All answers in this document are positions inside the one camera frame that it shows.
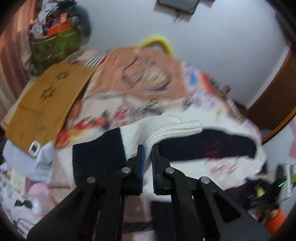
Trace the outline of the orange sleeve forearm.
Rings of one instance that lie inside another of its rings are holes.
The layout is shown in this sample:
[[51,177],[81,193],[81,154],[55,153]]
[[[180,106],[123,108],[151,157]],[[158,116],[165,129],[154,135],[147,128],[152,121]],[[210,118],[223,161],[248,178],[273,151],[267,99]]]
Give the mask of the orange sleeve forearm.
[[264,226],[272,237],[280,229],[286,219],[286,216],[281,208],[268,211],[266,216],[267,221],[265,222]]

